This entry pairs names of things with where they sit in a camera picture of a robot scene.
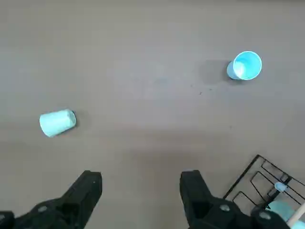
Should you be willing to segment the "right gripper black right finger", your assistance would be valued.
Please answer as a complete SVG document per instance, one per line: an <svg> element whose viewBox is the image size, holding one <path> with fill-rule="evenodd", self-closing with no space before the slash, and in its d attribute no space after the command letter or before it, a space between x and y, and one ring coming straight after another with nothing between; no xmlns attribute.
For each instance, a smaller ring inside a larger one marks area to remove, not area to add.
<svg viewBox="0 0 305 229"><path fill-rule="evenodd" d="M257 210L250 216L226 199L214 197L198 170L180 176L180 195L190 229L288 229L276 213Z"/></svg>

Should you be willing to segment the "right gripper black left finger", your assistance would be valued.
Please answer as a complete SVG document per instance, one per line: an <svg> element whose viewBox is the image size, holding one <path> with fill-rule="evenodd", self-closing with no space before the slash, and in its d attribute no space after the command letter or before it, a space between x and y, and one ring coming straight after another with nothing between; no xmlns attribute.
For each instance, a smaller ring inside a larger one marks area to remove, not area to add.
<svg viewBox="0 0 305 229"><path fill-rule="evenodd" d="M102 196L102 175L85 170L60 197L43 201L16 217L0 212L2 229L83 229Z"/></svg>

